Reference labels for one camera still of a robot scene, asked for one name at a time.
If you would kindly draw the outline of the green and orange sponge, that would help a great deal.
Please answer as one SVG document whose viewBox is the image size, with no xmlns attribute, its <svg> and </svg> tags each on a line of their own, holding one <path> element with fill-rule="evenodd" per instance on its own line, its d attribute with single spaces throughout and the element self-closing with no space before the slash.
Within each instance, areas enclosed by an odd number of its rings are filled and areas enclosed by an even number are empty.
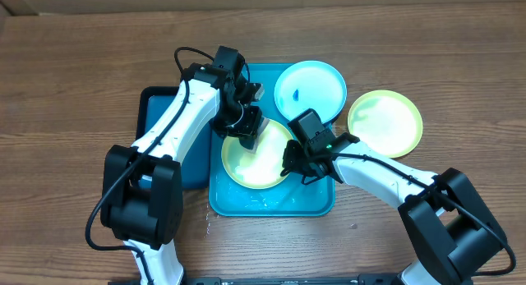
<svg viewBox="0 0 526 285">
<path fill-rule="evenodd" d="M 259 144 L 259 139 L 262 134 L 262 132 L 265 130 L 269 123 L 269 119 L 267 117 L 262 117 L 258 127 L 256 128 L 255 135 L 250 138 L 246 139 L 240 139 L 239 143 L 240 145 L 246 149 L 249 153 L 254 154 L 257 150 L 257 146 Z"/>
</svg>

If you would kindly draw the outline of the yellow plate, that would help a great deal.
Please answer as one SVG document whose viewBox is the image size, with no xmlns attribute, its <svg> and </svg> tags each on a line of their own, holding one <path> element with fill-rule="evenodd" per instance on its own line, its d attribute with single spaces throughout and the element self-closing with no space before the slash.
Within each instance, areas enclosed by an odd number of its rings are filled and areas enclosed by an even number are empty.
<svg viewBox="0 0 526 285">
<path fill-rule="evenodd" d="M 392 90 L 373 90 L 358 97 L 348 112 L 349 133 L 389 158 L 399 158 L 417 147 L 423 120 L 416 105 Z"/>
<path fill-rule="evenodd" d="M 226 137 L 221 159 L 226 173 L 239 185 L 262 190 L 280 184 L 283 155 L 292 134 L 281 123 L 270 120 L 258 137 L 256 151 L 241 146 L 239 139 Z"/>
</svg>

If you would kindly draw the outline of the light blue plate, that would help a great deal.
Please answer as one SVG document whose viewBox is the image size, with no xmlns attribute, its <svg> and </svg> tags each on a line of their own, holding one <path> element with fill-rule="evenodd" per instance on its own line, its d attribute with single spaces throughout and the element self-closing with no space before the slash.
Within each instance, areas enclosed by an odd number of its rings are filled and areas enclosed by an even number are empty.
<svg viewBox="0 0 526 285">
<path fill-rule="evenodd" d="M 289 121 L 312 108 L 323 123 L 332 123 L 343 110 L 346 98 L 343 76 L 321 61 L 297 62 L 286 68 L 274 90 L 276 107 Z"/>
</svg>

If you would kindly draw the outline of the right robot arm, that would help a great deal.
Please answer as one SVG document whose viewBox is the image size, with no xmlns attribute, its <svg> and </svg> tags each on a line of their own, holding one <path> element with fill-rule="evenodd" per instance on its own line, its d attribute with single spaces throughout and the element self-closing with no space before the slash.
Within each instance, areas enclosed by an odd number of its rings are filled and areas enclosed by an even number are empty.
<svg viewBox="0 0 526 285">
<path fill-rule="evenodd" d="M 336 136 L 311 108 L 288 123 L 283 174 L 309 185 L 331 177 L 357 186 L 398 211 L 416 260 L 396 274 L 363 274 L 361 284 L 470 284 L 486 275 L 483 265 L 506 251 L 512 272 L 517 260 L 506 234 L 467 176 L 448 168 L 442 174 L 411 168 L 378 154 L 349 133 Z"/>
</svg>

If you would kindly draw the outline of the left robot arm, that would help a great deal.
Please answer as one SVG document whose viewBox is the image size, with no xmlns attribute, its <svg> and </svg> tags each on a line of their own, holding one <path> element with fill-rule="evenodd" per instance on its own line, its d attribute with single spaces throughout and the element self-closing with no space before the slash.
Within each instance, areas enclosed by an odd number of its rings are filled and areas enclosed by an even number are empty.
<svg viewBox="0 0 526 285">
<path fill-rule="evenodd" d="M 96 218 L 130 251 L 141 284 L 179 284 L 184 269 L 173 239 L 183 212 L 182 162 L 205 126 L 238 139 L 250 152 L 268 121 L 255 105 L 264 94 L 250 80 L 245 58 L 221 46 L 209 64 L 182 68 L 173 102 L 132 146 L 114 145 L 104 160 L 102 196 L 86 226 L 85 240 L 97 251 L 113 251 L 91 238 Z"/>
</svg>

